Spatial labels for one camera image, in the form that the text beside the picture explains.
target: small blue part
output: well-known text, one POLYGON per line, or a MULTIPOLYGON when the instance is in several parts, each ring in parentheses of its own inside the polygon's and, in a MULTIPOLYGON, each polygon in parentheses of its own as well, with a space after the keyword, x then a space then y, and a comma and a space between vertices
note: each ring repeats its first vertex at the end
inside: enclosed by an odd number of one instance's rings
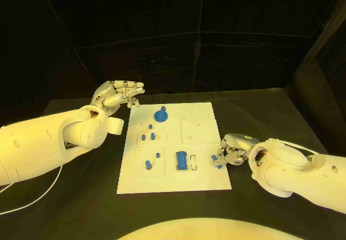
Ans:
POLYGON ((179 151, 176 153, 176 170, 186 170, 188 169, 188 162, 186 162, 186 151, 179 151))
POLYGON ((169 114, 166 112, 166 107, 165 106, 162 106, 160 111, 157 111, 155 113, 153 118, 159 123, 163 123, 168 120, 169 114))
POLYGON ((211 159, 214 160, 214 161, 217 161, 218 160, 218 158, 217 158, 217 156, 215 155, 212 155, 211 156, 211 159))
POLYGON ((153 167, 153 166, 152 166, 152 163, 150 163, 150 161, 147 160, 147 161, 146 161, 146 169, 150 170, 152 167, 153 167))

